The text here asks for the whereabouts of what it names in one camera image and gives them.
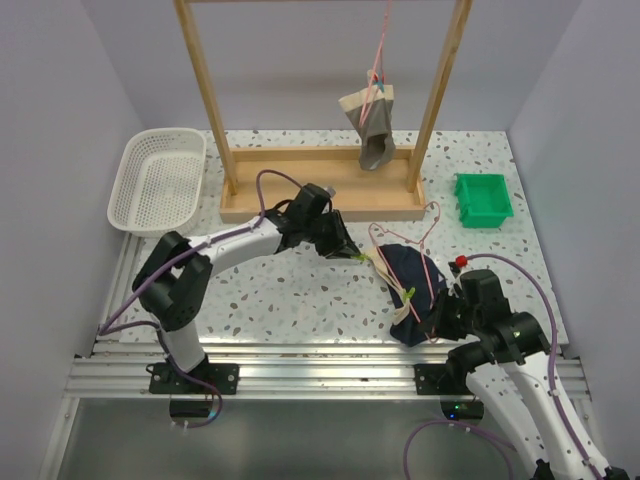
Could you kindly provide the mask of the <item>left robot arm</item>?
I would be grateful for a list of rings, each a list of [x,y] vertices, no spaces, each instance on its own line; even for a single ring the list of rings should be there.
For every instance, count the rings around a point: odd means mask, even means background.
[[[158,338],[172,379],[185,392],[201,390],[208,379],[206,354],[195,318],[210,278],[258,257],[314,246],[326,259],[352,259],[360,250],[351,239],[332,194],[306,184],[293,199],[263,209],[250,221],[206,237],[164,234],[134,279],[133,293],[158,323]]]

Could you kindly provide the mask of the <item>pink hanger on rack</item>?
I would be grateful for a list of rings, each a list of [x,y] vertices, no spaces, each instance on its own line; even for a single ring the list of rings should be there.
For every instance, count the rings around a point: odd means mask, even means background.
[[[389,20],[390,20],[390,16],[391,16],[391,9],[392,9],[392,5],[393,5],[393,1],[392,0],[388,0],[386,2],[386,8],[385,8],[385,12],[384,12],[384,19],[383,19],[383,25],[382,25],[382,31],[381,31],[381,36],[380,36],[380,40],[379,40],[379,44],[377,47],[377,51],[376,51],[376,56],[373,62],[373,66],[372,66],[372,70],[371,70],[371,76],[369,78],[369,82],[368,82],[368,87],[366,90],[366,95],[365,95],[365,99],[364,99],[364,104],[361,108],[361,113],[360,113],[360,119],[359,119],[359,126],[362,127],[365,123],[365,121],[367,120],[370,111],[372,109],[373,103],[376,99],[376,95],[377,95],[377,91],[378,89],[372,85],[372,77],[374,74],[378,74],[381,75],[383,74],[385,76],[385,72],[384,72],[384,45],[385,45],[385,39],[386,39],[386,34],[387,34],[387,30],[388,30],[388,25],[389,25]]]

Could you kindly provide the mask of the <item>wooden clothes rack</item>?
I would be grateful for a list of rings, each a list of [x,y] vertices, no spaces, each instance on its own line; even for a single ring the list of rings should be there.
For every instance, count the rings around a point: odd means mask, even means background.
[[[214,83],[206,63],[192,2],[174,4],[200,95],[224,169],[220,217],[225,223],[249,220],[258,210],[253,195],[261,171],[278,170],[303,182],[337,188],[336,206],[347,221],[411,221],[427,208],[421,168],[472,9],[456,2],[443,42],[429,99],[414,145],[396,149],[388,164],[366,171],[357,146],[230,147]]]

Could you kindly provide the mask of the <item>navy blue underwear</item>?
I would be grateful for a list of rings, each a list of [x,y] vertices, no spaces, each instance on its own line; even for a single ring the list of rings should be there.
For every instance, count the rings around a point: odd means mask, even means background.
[[[447,289],[444,274],[429,257],[399,244],[374,247],[367,255],[390,290],[391,336],[408,347],[427,341],[434,335],[428,316],[435,296]]]

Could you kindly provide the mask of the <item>white plastic basket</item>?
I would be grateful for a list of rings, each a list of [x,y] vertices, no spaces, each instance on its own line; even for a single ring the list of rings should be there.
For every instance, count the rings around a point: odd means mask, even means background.
[[[143,238],[195,226],[206,164],[206,137],[191,128],[158,128],[132,137],[116,174],[107,218]]]

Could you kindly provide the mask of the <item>aluminium rail base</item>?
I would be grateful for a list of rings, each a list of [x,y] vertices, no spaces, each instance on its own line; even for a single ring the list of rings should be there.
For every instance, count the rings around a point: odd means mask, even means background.
[[[497,253],[533,275],[554,305],[535,235],[462,233],[429,242],[446,263],[459,254]],[[472,262],[498,273],[512,307],[533,313],[548,332],[539,294],[499,260]],[[391,339],[387,287],[359,262],[329,262],[309,246],[253,260],[214,278],[196,319],[211,363],[239,366],[237,399],[409,399],[413,365],[441,363],[455,344],[405,348]],[[89,358],[73,361],[64,393],[76,398],[149,398],[147,365],[162,360],[149,328],[97,340]]]

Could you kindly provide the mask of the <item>pink wire hanger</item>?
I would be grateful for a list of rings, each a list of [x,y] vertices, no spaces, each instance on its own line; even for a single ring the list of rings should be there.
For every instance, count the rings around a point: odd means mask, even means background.
[[[419,239],[413,240],[372,222],[368,226],[372,248],[364,254],[364,261],[371,264],[391,294],[394,306],[391,336],[408,347],[438,340],[432,314],[438,294],[447,286],[445,276],[426,248],[426,240],[440,221],[441,206],[436,201],[427,206],[435,214]]]

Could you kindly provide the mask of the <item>grey beige underwear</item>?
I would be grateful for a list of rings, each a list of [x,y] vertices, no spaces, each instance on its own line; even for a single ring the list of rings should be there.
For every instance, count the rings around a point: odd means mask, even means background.
[[[343,96],[339,105],[360,138],[360,168],[374,171],[388,164],[396,150],[391,126],[394,88],[385,84],[380,90],[375,85],[369,102],[365,102],[366,94],[364,88]]]

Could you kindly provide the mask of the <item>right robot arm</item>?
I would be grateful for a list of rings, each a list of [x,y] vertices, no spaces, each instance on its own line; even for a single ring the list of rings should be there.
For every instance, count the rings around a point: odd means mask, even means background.
[[[421,394],[475,396],[532,479],[625,479],[582,424],[538,320],[515,312],[489,269],[457,269],[431,311],[438,333],[460,341],[442,366],[417,364]]]

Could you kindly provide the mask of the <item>green clothespin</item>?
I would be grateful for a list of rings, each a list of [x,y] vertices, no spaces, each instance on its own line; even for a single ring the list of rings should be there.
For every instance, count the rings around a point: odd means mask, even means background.
[[[414,287],[411,287],[409,290],[404,290],[402,292],[402,297],[401,297],[402,302],[404,304],[410,302],[411,298],[413,297],[414,294],[415,294],[415,288]]]
[[[371,260],[371,257],[366,255],[366,254],[361,253],[359,255],[353,256],[353,259],[357,260],[357,261],[359,261],[361,263],[365,263],[365,262],[369,262]]]

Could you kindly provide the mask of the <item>blue clothespin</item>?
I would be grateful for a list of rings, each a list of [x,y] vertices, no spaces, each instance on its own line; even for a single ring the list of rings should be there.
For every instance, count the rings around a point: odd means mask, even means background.
[[[385,92],[385,76],[383,74],[374,74],[372,77],[372,85],[375,86],[379,91]]]

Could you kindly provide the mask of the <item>green plastic bin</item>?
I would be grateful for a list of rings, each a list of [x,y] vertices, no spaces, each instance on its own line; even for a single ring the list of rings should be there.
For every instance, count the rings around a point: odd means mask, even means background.
[[[506,181],[501,174],[458,174],[454,193],[465,228],[499,228],[514,215]]]

